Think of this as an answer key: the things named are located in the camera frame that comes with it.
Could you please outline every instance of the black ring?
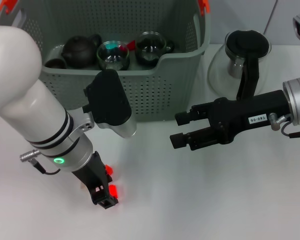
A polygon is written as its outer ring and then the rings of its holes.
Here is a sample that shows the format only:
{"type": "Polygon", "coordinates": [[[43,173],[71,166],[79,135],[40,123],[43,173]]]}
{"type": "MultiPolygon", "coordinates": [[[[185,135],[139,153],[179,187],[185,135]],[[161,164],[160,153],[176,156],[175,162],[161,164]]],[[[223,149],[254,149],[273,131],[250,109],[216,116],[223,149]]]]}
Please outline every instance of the black ring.
{"type": "Polygon", "coordinates": [[[44,154],[42,154],[42,155],[47,158],[52,158],[52,159],[58,158],[58,157],[63,157],[64,155],[67,155],[68,153],[70,153],[77,146],[79,140],[80,140],[80,137],[71,145],[70,148],[68,148],[68,150],[64,151],[63,153],[60,153],[60,154],[54,155],[54,156],[48,156],[48,155],[44,155],[44,154]]]}
{"type": "Polygon", "coordinates": [[[72,116],[70,116],[70,125],[69,125],[69,128],[66,131],[66,133],[63,135],[63,137],[61,137],[58,141],[56,141],[56,142],[54,142],[54,143],[52,143],[48,146],[34,146],[34,147],[37,148],[37,149],[43,149],[43,150],[44,149],[52,149],[52,148],[58,146],[59,144],[61,144],[70,135],[73,128],[74,128],[74,119],[72,118],[72,116]]]}
{"type": "Polygon", "coordinates": [[[55,140],[57,137],[59,137],[60,134],[62,134],[62,132],[65,130],[66,126],[67,126],[67,123],[68,123],[68,113],[66,110],[64,110],[65,112],[65,119],[64,119],[64,123],[62,124],[61,128],[59,131],[56,132],[55,135],[53,135],[52,137],[49,137],[48,139],[46,140],[43,140],[43,141],[28,141],[29,143],[31,144],[38,144],[38,145],[41,145],[41,144],[47,144],[47,143],[50,143],[51,141],[55,140]]]}

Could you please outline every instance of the black teapot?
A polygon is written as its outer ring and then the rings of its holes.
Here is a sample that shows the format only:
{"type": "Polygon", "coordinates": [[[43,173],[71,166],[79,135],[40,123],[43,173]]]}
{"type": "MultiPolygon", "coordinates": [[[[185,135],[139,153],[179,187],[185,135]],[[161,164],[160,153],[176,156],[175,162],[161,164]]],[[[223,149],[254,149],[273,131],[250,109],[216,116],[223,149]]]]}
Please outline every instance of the black teapot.
{"type": "Polygon", "coordinates": [[[74,36],[64,45],[61,56],[70,67],[85,68],[96,62],[97,49],[101,42],[98,34],[90,37],[74,36]]]}

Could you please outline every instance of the green led light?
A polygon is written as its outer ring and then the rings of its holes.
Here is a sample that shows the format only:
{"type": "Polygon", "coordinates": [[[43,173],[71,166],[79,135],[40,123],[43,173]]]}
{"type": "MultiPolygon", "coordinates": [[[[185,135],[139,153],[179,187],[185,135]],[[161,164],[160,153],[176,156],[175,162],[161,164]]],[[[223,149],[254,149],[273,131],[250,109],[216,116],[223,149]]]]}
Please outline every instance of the green led light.
{"type": "Polygon", "coordinates": [[[63,160],[62,158],[55,158],[53,160],[56,164],[63,164],[65,162],[65,160],[63,160]]]}

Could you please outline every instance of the white wall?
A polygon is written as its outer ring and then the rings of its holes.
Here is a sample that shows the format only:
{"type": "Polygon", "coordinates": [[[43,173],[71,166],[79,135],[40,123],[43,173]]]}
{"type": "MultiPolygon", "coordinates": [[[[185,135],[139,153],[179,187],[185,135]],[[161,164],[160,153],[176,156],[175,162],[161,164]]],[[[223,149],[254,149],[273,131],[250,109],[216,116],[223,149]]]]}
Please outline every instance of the white wall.
{"type": "MultiPolygon", "coordinates": [[[[235,29],[263,32],[275,3],[275,0],[209,1],[212,13],[211,43],[223,43],[226,34],[235,29]]],[[[266,35],[272,44],[300,45],[292,25],[292,18],[300,13],[300,0],[278,1],[266,35]]]]}

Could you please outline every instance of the gray plastic basket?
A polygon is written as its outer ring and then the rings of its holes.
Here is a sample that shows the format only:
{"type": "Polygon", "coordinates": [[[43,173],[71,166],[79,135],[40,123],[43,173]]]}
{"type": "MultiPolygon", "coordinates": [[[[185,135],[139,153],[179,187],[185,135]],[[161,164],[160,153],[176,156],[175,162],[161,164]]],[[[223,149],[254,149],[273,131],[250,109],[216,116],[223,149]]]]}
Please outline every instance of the gray plastic basket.
{"type": "MultiPolygon", "coordinates": [[[[171,120],[186,110],[211,32],[210,14],[201,16],[197,0],[18,0],[9,14],[6,6],[0,11],[0,25],[12,26],[16,17],[16,27],[32,36],[43,63],[58,57],[75,35],[98,33],[103,41],[129,43],[156,31],[173,40],[176,53],[163,55],[155,68],[136,64],[132,52],[129,70],[118,72],[138,121],[171,120]]],[[[42,66],[40,80],[72,110],[88,103],[83,89],[99,72],[42,66]]]]}

